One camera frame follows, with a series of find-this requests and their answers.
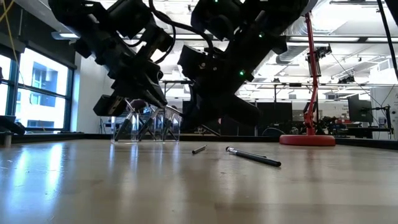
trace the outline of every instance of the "window frame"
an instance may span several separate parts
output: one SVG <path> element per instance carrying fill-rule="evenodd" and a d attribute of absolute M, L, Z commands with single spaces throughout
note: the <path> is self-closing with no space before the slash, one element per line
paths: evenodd
<path fill-rule="evenodd" d="M 65 65 L 64 63 L 60 62 L 59 60 L 55 60 L 54 58 L 50 58 L 45 54 L 42 54 L 40 51 L 35 49 L 29 48 L 34 52 L 43 55 L 44 57 L 49 58 L 57 63 L 60 63 L 68 68 L 68 76 L 67 76 L 67 91 L 65 95 L 61 95 L 52 91 L 43 90 L 41 88 L 24 85 L 19 83 L 19 68 L 14 58 L 11 58 L 11 67 L 10 67 L 10 74 L 9 79 L 4 80 L 1 79 L 0 82 L 2 85 L 8 86 L 8 94 L 7 94 L 7 103 L 6 103 L 6 114 L 13 115 L 16 114 L 16 106 L 17 106 L 17 95 L 18 89 L 29 90 L 31 93 L 41 93 L 48 96 L 54 96 L 57 98 L 65 99 L 65 112 L 63 118 L 63 128 L 45 128 L 46 131 L 69 131 L 70 130 L 70 123 L 71 123 L 71 114 L 72 114 L 72 91 L 73 91 L 73 77 L 75 74 L 75 68 L 71 68 L 71 66 Z M 17 59 L 21 61 L 21 54 L 17 52 Z M 27 131 L 43 131 L 43 128 L 26 128 Z"/>

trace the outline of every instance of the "duct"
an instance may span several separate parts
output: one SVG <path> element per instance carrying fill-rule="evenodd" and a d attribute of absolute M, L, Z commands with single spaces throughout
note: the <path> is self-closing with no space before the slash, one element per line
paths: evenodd
<path fill-rule="evenodd" d="M 330 35 L 333 31 L 341 27 L 346 21 L 340 21 L 332 27 L 323 27 L 322 24 L 317 24 L 317 15 L 322 15 L 325 11 L 329 11 L 331 0 L 319 0 L 317 5 L 313 8 L 313 34 L 314 35 Z M 307 24 L 305 23 L 305 18 L 301 17 L 295 21 L 286 31 L 285 35 L 308 35 Z M 302 46 L 288 46 L 287 51 L 276 58 L 276 62 L 279 64 L 290 64 L 293 59 L 304 51 L 308 47 Z"/>

